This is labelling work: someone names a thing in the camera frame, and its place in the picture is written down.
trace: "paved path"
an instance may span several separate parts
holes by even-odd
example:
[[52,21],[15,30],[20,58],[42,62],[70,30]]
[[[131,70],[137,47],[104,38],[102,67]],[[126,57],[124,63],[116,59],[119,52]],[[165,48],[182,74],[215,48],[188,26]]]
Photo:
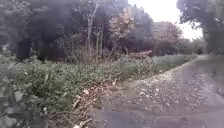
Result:
[[224,58],[201,56],[106,91],[99,128],[224,128]]

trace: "undergrowth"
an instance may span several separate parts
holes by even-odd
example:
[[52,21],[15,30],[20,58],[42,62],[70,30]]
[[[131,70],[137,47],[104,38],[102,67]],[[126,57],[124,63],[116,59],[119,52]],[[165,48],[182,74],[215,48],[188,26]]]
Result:
[[76,96],[82,94],[84,88],[103,80],[138,79],[165,72],[194,59],[194,55],[172,55],[137,60],[122,57],[113,63],[100,65],[66,65],[62,63],[38,61],[31,63],[15,63],[1,57],[1,68],[4,74],[1,79],[7,85],[14,85],[16,90],[24,93],[31,109],[47,111],[52,115],[69,111]]

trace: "bush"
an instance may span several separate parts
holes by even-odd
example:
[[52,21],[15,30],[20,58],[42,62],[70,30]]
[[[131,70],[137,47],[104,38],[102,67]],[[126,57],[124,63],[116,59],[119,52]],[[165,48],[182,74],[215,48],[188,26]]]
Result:
[[179,66],[195,58],[193,55],[175,55],[137,60],[128,56],[116,62],[101,65],[42,64],[34,61],[27,64],[4,65],[4,75],[24,93],[26,105],[41,113],[47,108],[49,115],[69,111],[77,95],[93,83],[103,80],[137,79],[154,75]]

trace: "path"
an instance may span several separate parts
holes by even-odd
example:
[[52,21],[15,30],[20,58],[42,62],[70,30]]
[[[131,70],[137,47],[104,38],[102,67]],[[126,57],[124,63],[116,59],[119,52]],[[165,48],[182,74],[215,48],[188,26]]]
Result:
[[99,128],[224,128],[224,58],[201,56],[164,74],[106,91]]

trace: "sky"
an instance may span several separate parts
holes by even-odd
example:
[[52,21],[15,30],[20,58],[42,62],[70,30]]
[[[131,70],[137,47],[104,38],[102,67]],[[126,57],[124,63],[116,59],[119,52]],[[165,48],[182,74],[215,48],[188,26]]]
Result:
[[129,0],[131,5],[143,7],[155,22],[170,21],[177,24],[183,31],[183,36],[194,39],[202,36],[200,29],[193,30],[189,24],[179,24],[180,11],[176,7],[177,0]]

